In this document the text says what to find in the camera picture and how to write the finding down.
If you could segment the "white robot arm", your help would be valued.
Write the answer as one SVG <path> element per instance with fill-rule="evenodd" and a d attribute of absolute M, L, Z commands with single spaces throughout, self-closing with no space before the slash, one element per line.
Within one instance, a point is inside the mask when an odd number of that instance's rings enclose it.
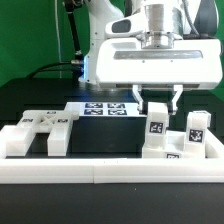
<path fill-rule="evenodd" d="M 130 0 L 128 15 L 110 0 L 84 0 L 90 51 L 80 81 L 97 89 L 131 89 L 138 111 L 142 90 L 171 90 L 171 114 L 186 90 L 211 90 L 223 77 L 215 37 L 215 0 Z"/>

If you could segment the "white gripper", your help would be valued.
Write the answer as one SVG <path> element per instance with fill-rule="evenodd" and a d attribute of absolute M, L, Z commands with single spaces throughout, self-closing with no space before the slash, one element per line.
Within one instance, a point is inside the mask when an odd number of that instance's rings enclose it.
<path fill-rule="evenodd" d="M 172 89 L 168 113 L 175 115 L 185 90 L 209 90 L 222 80 L 221 42 L 217 39 L 176 40 L 171 49 L 143 49 L 135 38 L 105 41 L 99 50 L 96 81 L 102 88 L 130 88 L 144 113 L 144 89 Z"/>

